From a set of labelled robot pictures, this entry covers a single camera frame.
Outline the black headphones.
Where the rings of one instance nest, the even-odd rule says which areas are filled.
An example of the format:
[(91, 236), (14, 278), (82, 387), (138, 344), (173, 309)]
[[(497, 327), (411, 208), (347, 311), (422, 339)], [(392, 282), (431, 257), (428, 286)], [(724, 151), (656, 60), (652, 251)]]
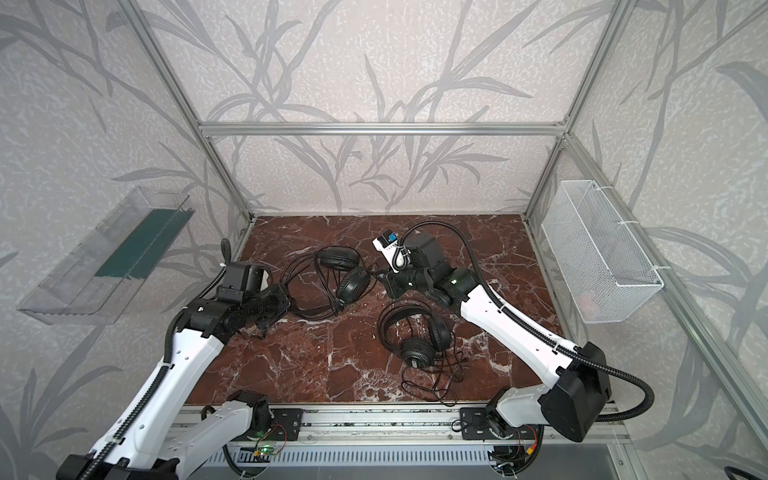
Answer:
[(406, 395), (447, 407), (459, 402), (454, 386), (464, 380), (468, 359), (443, 317), (420, 301), (392, 302), (378, 317), (377, 338), (403, 364)]
[(302, 308), (296, 300), (291, 300), (290, 312), (302, 320), (322, 321), (341, 314), (371, 291), (376, 282), (376, 266), (376, 263), (368, 266), (353, 247), (325, 246), (293, 259), (283, 270), (280, 284), (288, 291), (294, 279), (311, 269), (320, 281), (326, 303)]

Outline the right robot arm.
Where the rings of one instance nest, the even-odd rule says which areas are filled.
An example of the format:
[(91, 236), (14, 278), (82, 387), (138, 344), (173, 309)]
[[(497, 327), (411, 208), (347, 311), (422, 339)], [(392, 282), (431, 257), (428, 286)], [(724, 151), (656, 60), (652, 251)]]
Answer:
[(532, 387), (502, 389), (486, 404), (497, 437), (507, 438), (521, 426), (543, 425), (581, 442), (594, 424), (636, 418), (653, 406), (652, 387), (607, 365), (598, 346), (578, 346), (507, 302), (486, 280), (474, 250), (467, 251), (470, 267), (452, 266), (426, 232), (428, 225), (420, 222), (404, 236), (385, 230), (373, 240), (389, 265), (382, 280), (393, 300), (417, 291), (480, 327), (539, 378)]

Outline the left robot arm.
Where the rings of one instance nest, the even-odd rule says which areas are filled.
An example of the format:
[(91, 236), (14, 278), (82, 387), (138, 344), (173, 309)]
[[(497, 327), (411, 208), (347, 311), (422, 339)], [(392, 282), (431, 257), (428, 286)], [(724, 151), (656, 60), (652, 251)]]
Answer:
[(242, 329), (282, 317), (289, 301), (277, 284), (262, 285), (264, 268), (235, 261), (223, 239), (224, 264), (180, 310), (165, 333), (163, 356), (126, 410), (84, 455), (68, 456), (59, 479), (186, 479), (216, 451), (242, 435), (270, 431), (265, 395), (240, 390), (185, 434), (166, 438), (191, 391), (224, 346)]

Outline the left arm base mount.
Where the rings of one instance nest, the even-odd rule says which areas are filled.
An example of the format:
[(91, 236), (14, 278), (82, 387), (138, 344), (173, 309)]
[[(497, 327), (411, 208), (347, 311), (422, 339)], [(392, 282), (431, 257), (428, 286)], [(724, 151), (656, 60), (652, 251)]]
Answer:
[(294, 442), (299, 438), (304, 410), (301, 408), (277, 408), (271, 411), (271, 423), (261, 430), (250, 430), (236, 441)]

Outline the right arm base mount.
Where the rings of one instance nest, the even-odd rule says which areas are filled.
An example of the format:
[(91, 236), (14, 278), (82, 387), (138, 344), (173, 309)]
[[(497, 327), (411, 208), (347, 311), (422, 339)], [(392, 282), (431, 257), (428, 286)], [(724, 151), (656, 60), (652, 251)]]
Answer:
[(463, 440), (510, 440), (534, 442), (539, 429), (535, 425), (505, 428), (502, 433), (494, 432), (483, 407), (461, 407), (459, 417), (451, 423), (451, 429), (460, 433)]

